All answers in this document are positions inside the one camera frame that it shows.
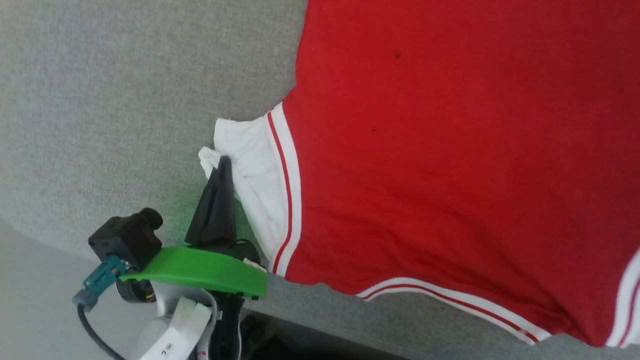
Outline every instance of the red jersey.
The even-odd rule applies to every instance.
[[[297,84],[216,151],[271,270],[528,343],[640,343],[640,3],[309,1]]]

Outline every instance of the gray fabric surface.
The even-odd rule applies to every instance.
[[[294,84],[298,0],[0,0],[0,217],[93,258],[107,217],[145,206],[181,241],[217,117],[251,120]],[[633,359],[567,336],[529,347],[423,295],[364,304],[269,277],[248,307],[411,359]]]

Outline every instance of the striped trim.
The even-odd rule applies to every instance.
[[[622,275],[607,346],[625,348],[631,343],[640,343],[640,249]]]
[[[287,235],[270,264],[270,270],[274,274],[284,277],[291,257],[300,242],[302,230],[300,168],[293,137],[289,131],[282,104],[271,110],[267,117],[275,149],[277,150],[276,158],[280,159],[280,177],[284,184],[287,199]]]
[[[357,296],[368,301],[382,294],[406,291],[429,295],[453,307],[488,320],[530,345],[534,345],[551,336],[545,329],[534,325],[520,315],[489,300],[475,295],[441,288],[410,277],[395,277],[383,281],[357,294]]]

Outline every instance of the green plastic bracket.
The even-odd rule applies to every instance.
[[[147,267],[136,274],[124,274],[120,280],[151,280],[191,288],[243,293],[263,297],[267,274],[231,256],[192,249],[165,247]]]

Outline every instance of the black cable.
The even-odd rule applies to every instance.
[[[89,334],[91,340],[93,340],[102,349],[102,351],[106,352],[108,356],[112,357],[115,360],[125,360],[124,357],[120,356],[120,354],[110,348],[109,345],[107,345],[102,339],[100,339],[100,336],[98,336],[98,334],[93,331],[91,325],[89,325],[89,321],[86,319],[86,315],[84,313],[84,305],[82,304],[78,305],[78,317],[80,318],[80,322],[82,323],[82,326],[84,327],[86,333]]]

